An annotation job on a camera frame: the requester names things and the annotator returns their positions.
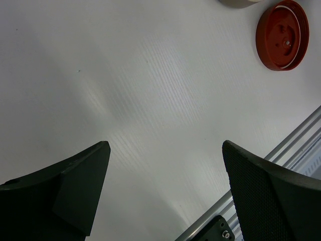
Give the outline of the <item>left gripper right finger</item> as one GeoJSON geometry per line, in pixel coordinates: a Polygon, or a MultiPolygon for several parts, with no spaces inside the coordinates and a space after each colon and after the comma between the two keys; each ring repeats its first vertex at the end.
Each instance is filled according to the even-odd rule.
{"type": "Polygon", "coordinates": [[[231,141],[222,154],[244,240],[320,240],[320,180],[231,141]]]}

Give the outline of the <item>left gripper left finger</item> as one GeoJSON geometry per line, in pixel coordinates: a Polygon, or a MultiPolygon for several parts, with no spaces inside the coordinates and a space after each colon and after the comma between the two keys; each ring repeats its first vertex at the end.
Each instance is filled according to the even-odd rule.
{"type": "Polygon", "coordinates": [[[1,185],[1,240],[85,240],[91,235],[110,158],[100,141],[1,185]]]}

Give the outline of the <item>beige steel container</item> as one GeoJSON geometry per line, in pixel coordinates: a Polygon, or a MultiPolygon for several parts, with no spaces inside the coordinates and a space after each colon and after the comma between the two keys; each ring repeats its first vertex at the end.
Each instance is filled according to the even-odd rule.
{"type": "Polygon", "coordinates": [[[262,0],[219,0],[219,2],[230,9],[244,9],[262,0]]]}

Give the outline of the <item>red lid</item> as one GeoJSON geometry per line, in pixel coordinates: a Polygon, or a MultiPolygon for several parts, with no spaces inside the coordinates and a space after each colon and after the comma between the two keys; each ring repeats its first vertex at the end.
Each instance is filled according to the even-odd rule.
{"type": "Polygon", "coordinates": [[[294,69],[303,60],[309,44],[304,9],[295,1],[281,1],[268,8],[258,22],[255,41],[258,56],[268,69],[294,69]]]}

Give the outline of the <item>aluminium front rail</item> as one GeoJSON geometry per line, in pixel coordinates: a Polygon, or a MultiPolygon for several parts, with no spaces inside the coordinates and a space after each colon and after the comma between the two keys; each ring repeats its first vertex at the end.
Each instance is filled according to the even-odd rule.
{"type": "MultiPolygon", "coordinates": [[[[301,173],[313,158],[320,156],[320,107],[290,133],[265,159],[301,173]]],[[[224,194],[208,211],[187,228],[177,240],[188,240],[196,235],[215,216],[227,221],[235,240],[244,240],[231,191],[224,194]]]]}

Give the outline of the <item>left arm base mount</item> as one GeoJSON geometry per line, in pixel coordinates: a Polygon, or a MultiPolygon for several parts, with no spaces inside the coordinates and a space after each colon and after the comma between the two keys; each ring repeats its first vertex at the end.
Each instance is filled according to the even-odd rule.
{"type": "Polygon", "coordinates": [[[231,228],[225,218],[218,215],[207,223],[196,235],[188,238],[191,241],[232,241],[235,240],[231,228]]]}

